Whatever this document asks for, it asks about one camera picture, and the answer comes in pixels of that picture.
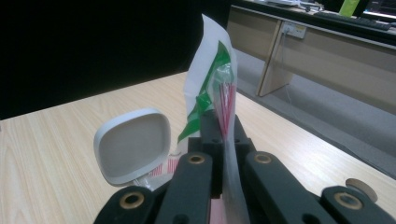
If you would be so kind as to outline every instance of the black wall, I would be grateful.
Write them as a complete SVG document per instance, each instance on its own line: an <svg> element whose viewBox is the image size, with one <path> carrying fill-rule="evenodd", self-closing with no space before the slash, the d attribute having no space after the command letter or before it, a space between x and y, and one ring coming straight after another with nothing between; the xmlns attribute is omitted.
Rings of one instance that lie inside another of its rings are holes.
<svg viewBox="0 0 396 224"><path fill-rule="evenodd" d="M201 13L226 25L229 1L213 6L198 0L8 3L1 9L0 119L187 71L203 34Z"/></svg>

